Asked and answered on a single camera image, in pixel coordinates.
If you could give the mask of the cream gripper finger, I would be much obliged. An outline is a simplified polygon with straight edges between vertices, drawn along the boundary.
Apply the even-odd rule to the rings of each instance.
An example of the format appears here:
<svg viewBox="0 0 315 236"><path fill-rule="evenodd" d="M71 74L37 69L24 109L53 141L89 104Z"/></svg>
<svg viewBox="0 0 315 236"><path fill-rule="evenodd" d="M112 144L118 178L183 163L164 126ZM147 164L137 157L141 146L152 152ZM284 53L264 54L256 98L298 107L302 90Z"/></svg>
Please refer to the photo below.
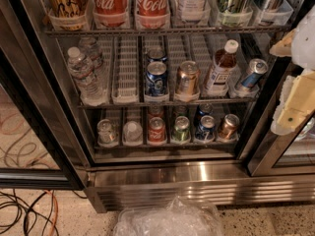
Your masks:
<svg viewBox="0 0 315 236"><path fill-rule="evenodd" d="M280 41L274 44L269 53L277 57L290 57L291 56L291 44L295 34L295 29L287 33Z"/></svg>
<svg viewBox="0 0 315 236"><path fill-rule="evenodd" d="M271 131L279 136L294 132L315 110L315 71L304 70L297 77L287 76L276 107Z"/></svg>

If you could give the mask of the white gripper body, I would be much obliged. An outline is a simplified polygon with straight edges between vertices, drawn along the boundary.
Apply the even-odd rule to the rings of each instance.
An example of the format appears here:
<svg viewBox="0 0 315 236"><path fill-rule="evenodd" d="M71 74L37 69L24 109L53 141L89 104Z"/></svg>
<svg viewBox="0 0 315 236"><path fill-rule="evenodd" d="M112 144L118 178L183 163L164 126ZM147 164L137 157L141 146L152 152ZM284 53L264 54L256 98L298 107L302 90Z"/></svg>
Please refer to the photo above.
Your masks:
<svg viewBox="0 0 315 236"><path fill-rule="evenodd" d="M295 29L291 43L291 58L295 65L315 70L315 6Z"/></svg>

